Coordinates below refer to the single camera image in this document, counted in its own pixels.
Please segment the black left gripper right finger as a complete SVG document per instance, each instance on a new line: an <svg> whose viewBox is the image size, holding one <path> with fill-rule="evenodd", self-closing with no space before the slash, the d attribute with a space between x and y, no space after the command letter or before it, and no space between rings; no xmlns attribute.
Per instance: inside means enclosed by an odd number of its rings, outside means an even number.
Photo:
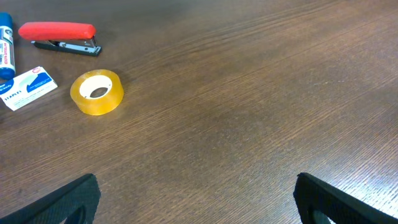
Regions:
<svg viewBox="0 0 398 224"><path fill-rule="evenodd" d="M397 224L397 219L302 172L293 192L303 224Z"/></svg>

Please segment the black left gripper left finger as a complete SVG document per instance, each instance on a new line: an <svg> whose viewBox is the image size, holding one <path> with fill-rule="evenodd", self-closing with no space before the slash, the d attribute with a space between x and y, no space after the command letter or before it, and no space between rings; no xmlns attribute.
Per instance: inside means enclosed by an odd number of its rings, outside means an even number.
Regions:
<svg viewBox="0 0 398 224"><path fill-rule="evenodd" d="M1 224L92 224L101 197L97 179L85 174L26 207L1 218Z"/></svg>

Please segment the white blue staples box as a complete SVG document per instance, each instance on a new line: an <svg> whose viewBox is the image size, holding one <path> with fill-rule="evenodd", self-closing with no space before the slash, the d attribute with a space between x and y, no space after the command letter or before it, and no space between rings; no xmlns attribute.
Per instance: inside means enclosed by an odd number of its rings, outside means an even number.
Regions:
<svg viewBox="0 0 398 224"><path fill-rule="evenodd" d="M1 84L1 99L8 108L15 111L57 87L44 67L35 67Z"/></svg>

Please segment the red stapler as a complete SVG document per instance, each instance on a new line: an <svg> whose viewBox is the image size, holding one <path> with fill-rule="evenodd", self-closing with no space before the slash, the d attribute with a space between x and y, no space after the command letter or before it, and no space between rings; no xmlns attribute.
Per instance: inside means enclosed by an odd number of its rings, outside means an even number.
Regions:
<svg viewBox="0 0 398 224"><path fill-rule="evenodd" d="M76 22L26 22L18 30L38 49L97 57L102 47L96 44L96 28Z"/></svg>

